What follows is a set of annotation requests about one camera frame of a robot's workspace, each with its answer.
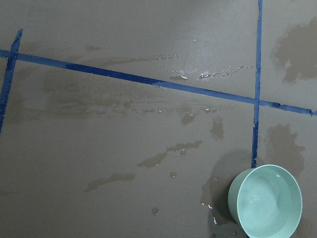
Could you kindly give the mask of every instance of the bowl rim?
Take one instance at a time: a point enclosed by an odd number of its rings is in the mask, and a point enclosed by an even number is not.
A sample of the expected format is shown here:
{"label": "bowl rim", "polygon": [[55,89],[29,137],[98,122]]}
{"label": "bowl rim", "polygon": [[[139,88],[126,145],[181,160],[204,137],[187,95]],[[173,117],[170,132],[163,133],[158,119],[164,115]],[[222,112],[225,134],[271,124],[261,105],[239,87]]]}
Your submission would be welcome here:
{"label": "bowl rim", "polygon": [[238,191],[237,204],[236,204],[236,205],[237,205],[237,215],[238,215],[239,223],[240,223],[242,229],[245,231],[245,233],[246,233],[250,238],[252,238],[252,237],[250,236],[251,234],[245,229],[245,227],[244,227],[244,225],[243,225],[243,223],[241,222],[241,219],[240,219],[240,214],[239,214],[239,202],[238,202],[238,201],[239,201],[239,197],[240,197],[239,194],[240,194],[241,188],[243,187],[243,185],[244,185],[245,181],[248,179],[248,177],[249,177],[251,174],[253,174],[255,171],[257,171],[257,170],[259,170],[259,169],[263,169],[263,168],[265,168],[265,167],[276,167],[276,168],[279,168],[280,170],[285,171],[285,172],[293,179],[293,181],[295,182],[295,185],[296,185],[296,187],[297,187],[297,189],[298,189],[298,191],[299,191],[299,196],[300,196],[300,198],[301,198],[301,204],[300,204],[301,211],[300,211],[299,218],[298,218],[298,221],[297,221],[296,226],[294,226],[294,229],[292,229],[291,233],[289,234],[289,236],[291,236],[291,235],[295,232],[296,228],[298,227],[299,222],[300,222],[300,219],[301,219],[301,217],[302,217],[302,213],[303,213],[303,197],[302,197],[301,189],[299,188],[299,185],[298,185],[296,179],[294,178],[294,176],[293,176],[290,172],[288,172],[285,168],[283,168],[283,167],[281,167],[281,166],[278,166],[278,165],[269,164],[269,165],[262,165],[262,166],[256,167],[256,168],[252,169],[252,171],[250,171],[250,173],[248,173],[248,175],[243,179],[243,181],[242,181],[242,183],[241,183],[241,185],[240,185],[239,191]]}

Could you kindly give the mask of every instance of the blue tape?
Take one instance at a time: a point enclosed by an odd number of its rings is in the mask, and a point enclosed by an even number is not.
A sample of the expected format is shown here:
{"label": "blue tape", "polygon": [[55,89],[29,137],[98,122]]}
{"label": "blue tape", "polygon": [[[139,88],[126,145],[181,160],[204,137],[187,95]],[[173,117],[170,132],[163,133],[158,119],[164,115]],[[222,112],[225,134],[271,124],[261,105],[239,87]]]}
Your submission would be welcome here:
{"label": "blue tape", "polygon": [[[261,74],[261,67],[258,68],[259,63],[261,63],[261,49],[260,49],[260,51],[258,49],[259,48],[258,48],[258,44],[257,44],[257,59],[260,58],[260,62],[258,62],[258,60],[257,60],[256,78],[259,78],[259,76]],[[10,55],[11,55],[10,51],[0,50],[0,57],[9,58]],[[167,81],[153,79],[153,78],[136,76],[136,75],[132,75],[132,74],[116,72],[116,71],[111,71],[111,70],[102,69],[102,68],[90,67],[90,66],[85,66],[85,65],[81,65],[81,64],[75,64],[75,63],[71,63],[71,62],[42,58],[42,57],[31,56],[31,55],[20,54],[20,53],[17,54],[17,60],[38,63],[38,64],[42,64],[42,65],[47,65],[47,66],[65,68],[65,69],[70,69],[70,70],[80,71],[80,72],[85,72],[85,73],[98,74],[98,75],[102,75],[102,76],[119,78],[119,79],[124,79],[124,80],[128,80],[128,81],[139,82],[139,83],[144,83],[144,84],[156,85],[156,86],[161,86],[161,87],[165,87],[165,88],[171,88],[171,89],[176,89],[176,90],[180,90],[180,91],[185,91],[185,92],[191,92],[191,93],[202,94],[202,95],[207,95],[207,96],[212,96],[212,97],[229,99],[229,100],[238,101],[238,102],[255,104],[255,112],[259,111],[259,108],[256,105],[257,99],[260,98],[259,80],[256,81],[256,98],[253,99],[253,98],[249,98],[249,97],[243,97],[243,96],[239,96],[239,95],[223,93],[223,92],[218,92],[218,91],[214,91],[214,90],[197,88],[197,87],[193,87],[193,86],[186,86],[183,84],[177,84],[177,83],[167,82]],[[271,108],[281,109],[281,110],[285,110],[285,111],[290,111],[290,112],[295,112],[295,113],[300,113],[300,114],[307,114],[307,115],[311,115],[311,116],[317,116],[317,112],[312,112],[312,110],[310,110],[310,109],[299,108],[299,107],[294,107],[294,106],[289,106],[289,105],[281,105],[280,103],[268,102],[268,101],[264,101],[264,100],[259,100],[259,106],[268,106]],[[255,113],[254,121],[255,122],[259,121],[259,113]]]}
{"label": "blue tape", "polygon": [[2,85],[1,94],[0,94],[0,133],[2,130],[5,109],[8,102],[8,97],[9,97],[12,78],[13,78],[13,72],[15,68],[17,54],[19,51],[22,33],[23,33],[23,29],[20,29],[11,46],[10,56],[8,56],[8,62],[6,64],[4,80],[3,80],[3,85]]}
{"label": "blue tape", "polygon": [[261,46],[262,46],[262,8],[263,0],[259,0],[259,18],[257,32],[257,71],[255,84],[255,101],[254,101],[254,127],[252,138],[252,160],[251,168],[257,166],[258,156],[258,135],[259,135],[259,105],[260,105],[260,85],[261,85]]}
{"label": "blue tape", "polygon": [[10,51],[0,50],[0,57],[1,57],[1,58],[9,58],[10,54],[11,54]]}
{"label": "blue tape", "polygon": [[76,64],[76,63],[64,62],[64,61],[47,59],[47,58],[42,58],[37,56],[30,56],[25,54],[18,54],[17,58],[18,60],[22,60],[22,61],[49,65],[49,66],[54,66],[59,68],[65,68],[65,69],[70,69],[70,70],[80,71],[85,73],[97,74],[97,75],[102,75],[102,76],[107,76],[112,78],[119,78],[119,79],[131,81],[131,82],[161,86],[161,87],[176,89],[176,90],[180,90],[184,92],[191,92],[191,93],[202,94],[202,95],[207,95],[212,97],[224,98],[224,99],[229,99],[229,100],[243,102],[243,103],[250,103],[250,104],[254,103],[254,99],[249,97],[243,97],[243,96],[238,96],[234,94],[204,89],[204,88],[197,88],[193,86],[167,82],[167,81],[158,80],[154,78],[147,78],[147,77],[132,75],[128,73],[112,71],[108,69],[96,68],[96,67],[91,67],[91,66],[86,66],[86,65]]}
{"label": "blue tape", "polygon": [[281,105],[280,103],[267,102],[267,101],[263,101],[263,100],[260,100],[260,105],[261,106],[268,106],[271,108],[277,108],[277,109],[281,109],[281,110],[285,110],[285,111],[295,112],[295,113],[317,116],[317,112],[313,112],[311,109],[306,109],[306,108],[299,108],[299,107],[290,106],[290,105]]}

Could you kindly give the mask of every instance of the concrete floor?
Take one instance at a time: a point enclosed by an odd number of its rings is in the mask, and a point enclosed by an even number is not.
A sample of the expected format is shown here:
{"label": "concrete floor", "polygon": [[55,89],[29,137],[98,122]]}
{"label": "concrete floor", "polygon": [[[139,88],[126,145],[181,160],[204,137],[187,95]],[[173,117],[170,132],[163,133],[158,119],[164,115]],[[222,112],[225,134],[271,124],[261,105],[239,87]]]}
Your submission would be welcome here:
{"label": "concrete floor", "polygon": [[[262,100],[317,110],[316,7],[264,1]],[[255,95],[256,0],[16,0],[0,11],[0,50],[23,28],[21,53]],[[252,104],[18,60],[0,238],[245,238],[226,193],[250,167],[253,117]],[[292,238],[317,235],[316,123],[260,107],[258,165],[285,167],[303,194]]]}

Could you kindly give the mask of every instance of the plastic bowl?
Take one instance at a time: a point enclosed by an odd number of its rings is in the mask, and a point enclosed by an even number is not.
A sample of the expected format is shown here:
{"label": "plastic bowl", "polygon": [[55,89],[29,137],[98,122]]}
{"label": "plastic bowl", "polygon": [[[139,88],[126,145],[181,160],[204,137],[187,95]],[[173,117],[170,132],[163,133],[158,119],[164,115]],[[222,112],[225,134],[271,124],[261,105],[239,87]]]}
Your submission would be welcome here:
{"label": "plastic bowl", "polygon": [[303,209],[296,180],[277,165],[240,173],[230,186],[228,205],[234,220],[250,238],[289,238]]}

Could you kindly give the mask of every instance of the water spill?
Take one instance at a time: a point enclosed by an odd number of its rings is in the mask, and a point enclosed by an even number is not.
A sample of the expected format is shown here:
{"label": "water spill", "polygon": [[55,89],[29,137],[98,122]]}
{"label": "water spill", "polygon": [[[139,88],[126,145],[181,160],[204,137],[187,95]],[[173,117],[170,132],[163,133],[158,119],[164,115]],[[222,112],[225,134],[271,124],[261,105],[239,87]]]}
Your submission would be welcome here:
{"label": "water spill", "polygon": [[151,211],[153,216],[157,216],[160,213],[160,210],[157,207],[152,208]]}
{"label": "water spill", "polygon": [[219,74],[219,73],[218,72],[215,72],[215,73],[203,72],[199,76],[199,79],[208,78],[208,77],[215,77],[217,74]]}
{"label": "water spill", "polygon": [[222,118],[217,116],[213,119],[212,122],[211,134],[215,140],[223,139],[223,123]]}
{"label": "water spill", "polygon": [[187,77],[185,77],[183,75],[178,75],[178,76],[172,76],[169,79],[172,79],[172,80],[187,80]]}
{"label": "water spill", "polygon": [[207,205],[208,207],[209,207],[209,209],[210,209],[210,214],[211,214],[211,219],[213,220],[213,223],[215,224],[215,225],[217,225],[217,221],[216,221],[216,217],[214,217],[214,215],[213,215],[213,208],[212,207],[210,207],[209,205]]}
{"label": "water spill", "polygon": [[292,133],[290,125],[270,127],[266,135],[266,159],[271,164],[280,165],[292,175],[298,176],[304,169],[304,146],[298,146],[297,133]]}
{"label": "water spill", "polygon": [[214,113],[217,111],[217,108],[213,108],[213,109],[210,109],[210,108],[204,108],[203,109],[206,113]]}
{"label": "water spill", "polygon": [[151,158],[148,158],[148,159],[142,161],[141,163],[138,164],[138,166],[152,168],[152,167],[162,163],[163,159],[165,159],[166,157],[167,157],[167,152],[160,153],[160,154],[157,154]]}
{"label": "water spill", "polygon": [[202,144],[203,141],[199,140],[194,143],[178,143],[175,146],[169,147],[166,149],[166,152],[159,153],[155,155],[154,157],[145,159],[144,161],[140,162],[138,164],[139,167],[147,167],[147,168],[152,168],[156,165],[159,165],[162,163],[163,159],[167,157],[167,154],[169,152],[176,152],[180,149],[197,149],[200,144]]}
{"label": "water spill", "polygon": [[177,172],[176,171],[172,171],[172,172],[170,172],[169,176],[171,178],[175,178],[177,176]]}
{"label": "water spill", "polygon": [[37,71],[38,66],[28,66],[14,73],[14,87],[11,88],[10,94],[10,113],[7,113],[6,123],[17,124],[20,122],[32,121],[37,119],[37,112],[27,110],[25,108],[25,96],[22,95],[22,90],[25,88],[23,83]]}
{"label": "water spill", "polygon": [[198,149],[198,147],[202,144],[202,140],[198,140],[194,143],[178,143],[173,147],[169,147],[166,149],[167,152],[178,151],[180,149]]}
{"label": "water spill", "polygon": [[314,224],[311,219],[302,217],[296,230],[296,235],[300,238],[311,237],[312,231],[314,230]]}
{"label": "water spill", "polygon": [[295,26],[287,36],[279,40],[274,56],[286,67],[285,82],[317,77],[317,20]]}
{"label": "water spill", "polygon": [[127,173],[127,174],[112,174],[110,177],[107,178],[99,178],[88,183],[88,187],[84,190],[84,192],[90,192],[97,189],[101,185],[105,185],[110,182],[118,182],[118,181],[132,181],[135,178],[136,174],[134,173]]}
{"label": "water spill", "polygon": [[195,115],[194,114],[190,114],[190,113],[186,113],[182,119],[182,124],[183,125],[187,125],[191,122],[194,121]]}
{"label": "water spill", "polygon": [[90,59],[81,62],[81,64],[84,65],[93,65],[94,67],[100,67],[100,68],[108,68],[112,65],[118,65],[118,64],[126,64],[126,63],[133,63],[133,62],[152,62],[156,60],[170,60],[170,59],[177,59],[180,58],[179,55],[156,55],[156,56],[150,56],[150,57],[138,57],[138,58],[129,58],[129,57],[111,57],[111,58],[98,58],[98,59]]}
{"label": "water spill", "polygon": [[132,100],[130,100],[130,101],[125,101],[125,102],[123,103],[123,106],[124,106],[125,108],[130,108],[130,107],[131,107],[131,103],[133,103]]}
{"label": "water spill", "polygon": [[88,51],[88,52],[93,52],[93,51],[102,50],[102,48],[98,47],[98,46],[87,45],[85,47],[85,50]]}
{"label": "water spill", "polygon": [[8,197],[13,194],[17,194],[17,192],[0,191],[0,197]]}
{"label": "water spill", "polygon": [[[222,77],[228,77],[228,76],[232,77],[232,76],[234,76],[233,73],[236,73],[236,72],[238,72],[238,71],[241,70],[241,69],[251,69],[251,68],[253,68],[253,66],[243,66],[243,65],[241,65],[241,66],[239,66],[239,67],[237,67],[237,68],[232,68],[232,67],[230,66],[230,67],[227,68],[226,70],[222,70],[221,76],[222,76]],[[217,76],[218,74],[219,74],[218,72],[210,73],[210,72],[208,72],[208,71],[205,71],[205,72],[203,72],[203,73],[201,73],[201,74],[199,75],[199,79],[205,79],[205,78],[209,78],[209,77],[215,77],[215,76]]]}
{"label": "water spill", "polygon": [[185,149],[182,149],[182,150],[180,151],[180,155],[181,155],[181,156],[185,156],[185,155],[186,155],[186,150],[185,150]]}

